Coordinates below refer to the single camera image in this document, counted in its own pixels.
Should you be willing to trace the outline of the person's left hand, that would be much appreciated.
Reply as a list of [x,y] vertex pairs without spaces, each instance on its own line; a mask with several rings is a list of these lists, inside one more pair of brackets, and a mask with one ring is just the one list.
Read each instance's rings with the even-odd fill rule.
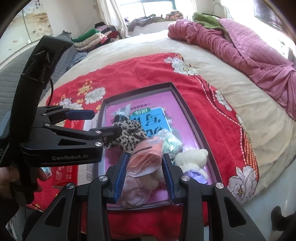
[[[15,167],[1,167],[0,168],[0,185],[1,185],[1,198],[12,198],[10,191],[10,183],[18,181],[20,178],[19,171]],[[38,169],[37,179],[45,182],[47,180],[46,174],[41,168]],[[41,192],[43,188],[37,184],[33,192]]]

